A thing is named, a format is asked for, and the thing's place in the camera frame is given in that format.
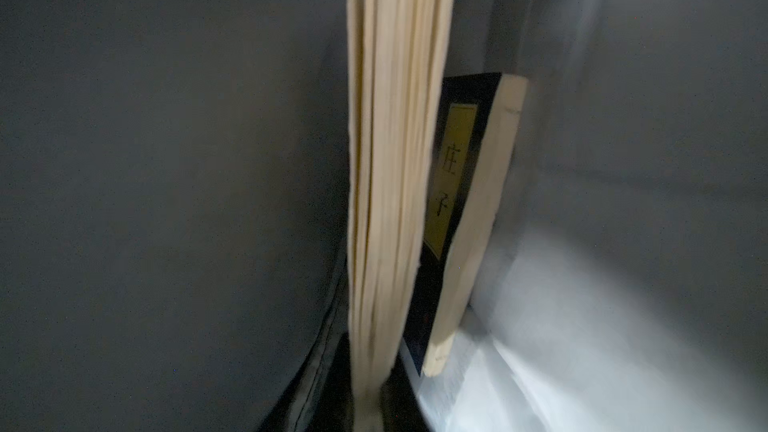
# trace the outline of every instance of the book pages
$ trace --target book pages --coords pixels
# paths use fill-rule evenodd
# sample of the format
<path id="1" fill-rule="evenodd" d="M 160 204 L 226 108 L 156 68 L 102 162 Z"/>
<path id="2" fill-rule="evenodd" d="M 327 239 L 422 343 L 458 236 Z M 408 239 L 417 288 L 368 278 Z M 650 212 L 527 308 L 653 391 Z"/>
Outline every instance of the book pages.
<path id="1" fill-rule="evenodd" d="M 347 0 L 355 432 L 382 430 L 422 245 L 453 0 Z"/>

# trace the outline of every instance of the gray fabric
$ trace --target gray fabric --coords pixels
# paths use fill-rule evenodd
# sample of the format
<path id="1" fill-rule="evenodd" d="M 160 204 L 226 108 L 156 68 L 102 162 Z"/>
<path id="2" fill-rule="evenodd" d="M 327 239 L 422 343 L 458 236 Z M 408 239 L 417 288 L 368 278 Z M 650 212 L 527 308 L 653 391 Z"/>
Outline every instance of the gray fabric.
<path id="1" fill-rule="evenodd" d="M 432 425 L 768 430 L 768 2 L 456 10 L 480 43 L 452 37 L 449 63 L 482 49 L 531 86 L 480 325 L 450 377 L 415 381 Z"/>
<path id="2" fill-rule="evenodd" d="M 253 430 L 344 232 L 344 0 L 0 17 L 0 430 Z"/>

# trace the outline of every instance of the book cover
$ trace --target book cover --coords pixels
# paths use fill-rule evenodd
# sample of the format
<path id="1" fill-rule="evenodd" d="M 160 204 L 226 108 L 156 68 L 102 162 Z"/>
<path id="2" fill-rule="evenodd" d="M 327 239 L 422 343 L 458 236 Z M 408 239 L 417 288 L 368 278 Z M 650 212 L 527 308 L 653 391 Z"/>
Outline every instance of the book cover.
<path id="1" fill-rule="evenodd" d="M 403 338 L 419 374 L 429 344 L 456 227 L 462 217 L 501 73 L 448 77 L 442 84 L 424 241 Z"/>

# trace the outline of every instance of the dark fabric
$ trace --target dark fabric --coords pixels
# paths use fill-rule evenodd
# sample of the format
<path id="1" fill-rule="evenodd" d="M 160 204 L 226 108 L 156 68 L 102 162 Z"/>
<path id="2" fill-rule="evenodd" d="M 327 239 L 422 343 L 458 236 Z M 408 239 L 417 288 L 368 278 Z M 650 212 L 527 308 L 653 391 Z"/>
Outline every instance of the dark fabric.
<path id="1" fill-rule="evenodd" d="M 344 0 L 0 20 L 0 430 L 253 430 L 344 233 Z"/>

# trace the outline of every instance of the open book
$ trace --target open book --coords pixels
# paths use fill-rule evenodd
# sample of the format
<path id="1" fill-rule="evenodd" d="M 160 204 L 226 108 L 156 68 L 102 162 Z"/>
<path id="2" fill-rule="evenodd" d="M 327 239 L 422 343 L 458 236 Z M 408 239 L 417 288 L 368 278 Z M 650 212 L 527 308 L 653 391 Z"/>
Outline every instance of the open book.
<path id="1" fill-rule="evenodd" d="M 453 0 L 347 0 L 350 362 L 356 432 L 381 430 L 422 249 Z"/>
<path id="2" fill-rule="evenodd" d="M 445 79 L 424 245 L 403 338 L 419 373 L 448 360 L 491 235 L 528 82 L 484 73 Z"/>

